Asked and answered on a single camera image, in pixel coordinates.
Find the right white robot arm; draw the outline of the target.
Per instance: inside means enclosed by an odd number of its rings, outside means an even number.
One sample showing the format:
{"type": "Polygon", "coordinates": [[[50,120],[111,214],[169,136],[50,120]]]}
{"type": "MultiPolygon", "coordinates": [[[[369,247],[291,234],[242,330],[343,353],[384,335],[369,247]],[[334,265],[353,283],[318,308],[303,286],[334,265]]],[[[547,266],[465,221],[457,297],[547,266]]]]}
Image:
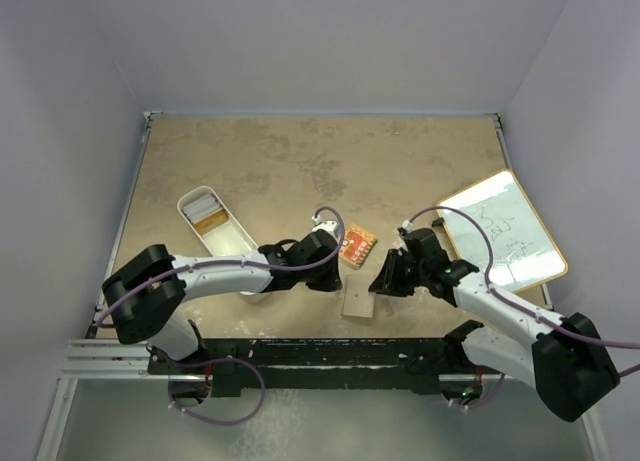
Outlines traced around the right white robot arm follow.
{"type": "Polygon", "coordinates": [[[576,313],[564,317],[490,284],[480,269],[449,259],[436,234],[402,232],[403,247],[388,251],[368,290],[408,297],[419,287],[482,318],[454,333],[445,347],[456,372],[492,368],[533,388],[557,417],[573,422],[619,386],[620,376],[594,323],[576,313]]]}

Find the white credit card stack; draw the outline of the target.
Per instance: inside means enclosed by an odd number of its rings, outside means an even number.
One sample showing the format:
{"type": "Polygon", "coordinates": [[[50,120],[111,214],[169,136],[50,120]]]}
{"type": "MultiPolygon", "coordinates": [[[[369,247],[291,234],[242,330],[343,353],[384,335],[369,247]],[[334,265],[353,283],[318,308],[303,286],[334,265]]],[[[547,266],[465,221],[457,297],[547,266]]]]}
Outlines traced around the white credit card stack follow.
{"type": "Polygon", "coordinates": [[[183,214],[196,224],[221,209],[219,201],[211,193],[207,193],[182,207],[183,214]]]}

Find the white oblong plastic tray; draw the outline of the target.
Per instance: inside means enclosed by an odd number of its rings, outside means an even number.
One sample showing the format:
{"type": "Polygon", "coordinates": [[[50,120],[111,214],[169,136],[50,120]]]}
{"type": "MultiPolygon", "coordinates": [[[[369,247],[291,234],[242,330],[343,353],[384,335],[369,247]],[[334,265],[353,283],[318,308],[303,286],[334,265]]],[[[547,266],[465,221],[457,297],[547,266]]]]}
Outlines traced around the white oblong plastic tray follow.
{"type": "Polygon", "coordinates": [[[219,198],[217,193],[209,186],[200,186],[184,194],[177,201],[177,210],[184,218],[185,222],[190,226],[194,234],[198,237],[200,242],[207,249],[210,257],[239,257],[240,255],[246,255],[252,251],[256,251],[258,248],[258,244],[248,234],[225,203],[219,198]],[[194,224],[192,224],[183,214],[182,207],[207,193],[211,193],[217,198],[221,209],[227,212],[229,220],[225,224],[206,233],[205,235],[200,235],[194,229],[194,224]]]}

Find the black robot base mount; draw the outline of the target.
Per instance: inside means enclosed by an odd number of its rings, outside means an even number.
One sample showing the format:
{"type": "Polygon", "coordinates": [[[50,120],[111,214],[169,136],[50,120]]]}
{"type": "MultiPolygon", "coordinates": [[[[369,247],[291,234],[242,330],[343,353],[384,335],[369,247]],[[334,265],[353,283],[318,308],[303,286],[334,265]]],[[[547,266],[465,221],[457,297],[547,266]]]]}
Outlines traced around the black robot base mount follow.
{"type": "Polygon", "coordinates": [[[148,370],[183,380],[211,370],[213,397],[238,397],[245,389],[402,390],[418,395],[440,391],[440,378],[472,376],[476,366],[462,342],[481,328],[466,321],[442,338],[314,339],[210,338],[193,359],[172,362],[150,350],[148,370]]]}

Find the gold credit card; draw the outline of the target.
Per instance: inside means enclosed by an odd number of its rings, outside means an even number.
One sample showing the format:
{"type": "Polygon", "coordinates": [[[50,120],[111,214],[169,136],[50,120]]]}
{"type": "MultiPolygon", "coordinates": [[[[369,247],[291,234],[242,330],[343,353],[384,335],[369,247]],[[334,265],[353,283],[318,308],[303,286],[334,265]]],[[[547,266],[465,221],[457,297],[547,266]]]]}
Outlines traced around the gold credit card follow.
{"type": "Polygon", "coordinates": [[[202,220],[196,222],[194,224],[194,229],[200,235],[205,235],[206,233],[225,224],[228,220],[229,220],[229,216],[227,212],[223,209],[220,209],[218,211],[212,212],[208,216],[204,217],[202,220]]]}

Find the orange spiral notebook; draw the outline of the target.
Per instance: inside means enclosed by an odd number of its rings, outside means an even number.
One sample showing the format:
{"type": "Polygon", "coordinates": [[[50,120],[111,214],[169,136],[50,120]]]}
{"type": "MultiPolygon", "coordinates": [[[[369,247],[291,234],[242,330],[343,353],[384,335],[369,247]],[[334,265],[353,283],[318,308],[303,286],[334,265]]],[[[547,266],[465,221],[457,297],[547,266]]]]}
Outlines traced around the orange spiral notebook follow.
{"type": "Polygon", "coordinates": [[[357,224],[348,226],[339,258],[352,269],[360,269],[377,244],[377,236],[357,224]]]}

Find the yellow framed whiteboard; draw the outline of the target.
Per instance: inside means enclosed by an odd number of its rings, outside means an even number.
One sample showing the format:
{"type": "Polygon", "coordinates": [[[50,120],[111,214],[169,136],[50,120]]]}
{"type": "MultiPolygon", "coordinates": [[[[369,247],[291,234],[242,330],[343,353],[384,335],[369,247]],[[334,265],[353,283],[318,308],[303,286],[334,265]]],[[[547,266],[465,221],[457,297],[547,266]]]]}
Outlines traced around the yellow framed whiteboard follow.
{"type": "Polygon", "coordinates": [[[493,283],[518,292],[568,272],[567,261],[511,170],[476,182],[439,205],[457,256],[481,270],[491,260],[493,283]]]}

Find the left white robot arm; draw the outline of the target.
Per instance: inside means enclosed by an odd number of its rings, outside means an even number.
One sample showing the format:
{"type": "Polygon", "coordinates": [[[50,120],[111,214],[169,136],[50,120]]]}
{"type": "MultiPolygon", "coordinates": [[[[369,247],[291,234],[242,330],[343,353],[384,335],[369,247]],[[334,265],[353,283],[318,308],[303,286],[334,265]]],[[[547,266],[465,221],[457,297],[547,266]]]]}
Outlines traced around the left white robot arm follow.
{"type": "Polygon", "coordinates": [[[181,304],[227,293],[289,291],[301,283],[336,292],[342,287],[341,247],[342,240],[323,228],[300,241],[222,257],[173,256],[165,245],[151,245],[103,282],[105,315],[120,343],[148,342],[182,372],[194,373],[204,365],[206,350],[196,325],[176,315],[181,304]]]}

